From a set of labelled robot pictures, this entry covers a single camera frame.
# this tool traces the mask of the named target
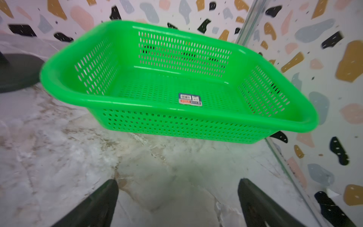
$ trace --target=basket rim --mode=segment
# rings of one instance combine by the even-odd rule
[[[232,51],[238,51],[243,54],[253,56],[257,61],[258,65],[264,69],[265,72],[272,72],[271,77],[275,79],[275,84],[279,87],[284,87],[284,94],[288,94],[290,102],[298,103],[296,107],[299,108],[299,111],[303,112],[302,116],[304,116],[301,121],[291,121],[285,119],[271,118],[271,117],[263,117],[255,114],[249,113],[231,113],[223,110],[213,110],[213,113],[208,113],[208,116],[213,118],[223,118],[227,119],[231,122],[236,123],[247,123],[251,125],[256,125],[260,127],[268,127],[277,130],[287,130],[287,131],[295,131],[295,132],[309,132],[315,129],[318,126],[319,118],[318,114],[313,107],[313,105],[308,101],[308,99],[298,90],[295,86],[288,81],[285,76],[281,74],[270,62],[265,60],[258,53],[230,42],[226,42],[223,40],[216,40],[214,38],[188,33],[180,30],[170,29],[158,27],[150,24],[142,24],[132,21],[109,21],[105,23],[101,23],[96,26],[73,43],[56,53],[53,57],[51,57],[44,65],[40,73],[40,80],[43,84],[44,89],[50,93],[55,98],[60,101],[77,105],[84,106],[87,108],[96,108],[96,109],[114,109],[115,105],[119,105],[120,108],[127,108],[127,106],[140,107],[140,108],[154,108],[159,111],[182,111],[184,115],[200,115],[201,117],[206,115],[206,110],[197,106],[188,106],[188,105],[177,105],[177,104],[168,104],[167,106],[154,103],[152,106],[144,100],[133,100],[130,98],[122,98],[122,97],[111,97],[111,96],[96,96],[93,94],[84,94],[77,91],[74,91],[67,86],[65,86],[61,80],[61,69],[60,62],[67,64],[67,56],[73,52],[75,48],[79,44],[86,42],[92,36],[97,36],[101,33],[107,32],[108,27],[114,26],[123,26],[130,29],[140,29],[145,31],[155,31],[161,32],[166,35],[176,35],[185,39],[198,39],[203,40],[206,43],[213,42],[214,45],[218,45],[219,48],[228,48]]]

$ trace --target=metal strip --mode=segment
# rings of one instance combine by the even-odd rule
[[[296,179],[296,177],[293,174],[293,172],[291,171],[290,167],[287,165],[285,159],[282,157],[280,152],[277,150],[276,146],[273,144],[271,138],[267,137],[266,142],[270,146],[272,152],[275,154],[277,159],[280,161],[282,168],[284,169],[284,171],[286,171],[286,173],[290,177],[291,181],[295,185],[296,189],[299,191],[300,195],[304,198],[306,205],[309,207],[310,211],[313,213],[313,216],[315,217],[316,221],[320,224],[321,227],[329,227],[328,224],[323,219],[323,217],[321,216],[320,212],[316,209],[316,207],[314,206],[314,204],[312,203],[312,201],[310,200],[310,198],[308,197],[308,195],[302,188],[300,182]]]
[[[260,19],[261,12],[264,11],[264,6],[269,0],[254,0],[247,18],[242,26],[239,36],[237,37],[236,44],[245,46],[249,40],[252,32],[254,31],[255,24]]]

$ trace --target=marble floor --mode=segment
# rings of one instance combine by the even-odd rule
[[[32,53],[8,38],[0,36],[3,53]],[[35,54],[46,60],[62,48],[55,45]],[[49,227],[110,178],[119,186],[113,227],[245,226],[241,178],[306,226],[319,226],[264,140],[246,145],[109,131],[86,108],[54,99],[40,84],[0,94],[0,157],[5,227]]]

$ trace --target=green plastic basket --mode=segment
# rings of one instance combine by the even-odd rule
[[[312,104],[259,54],[130,21],[103,23],[71,43],[44,65],[41,82],[116,131],[254,143],[318,124]],[[180,104],[180,93],[202,106]]]

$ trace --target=black round object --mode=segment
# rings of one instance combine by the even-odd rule
[[[30,87],[39,82],[44,61],[28,54],[1,54],[0,93]]]

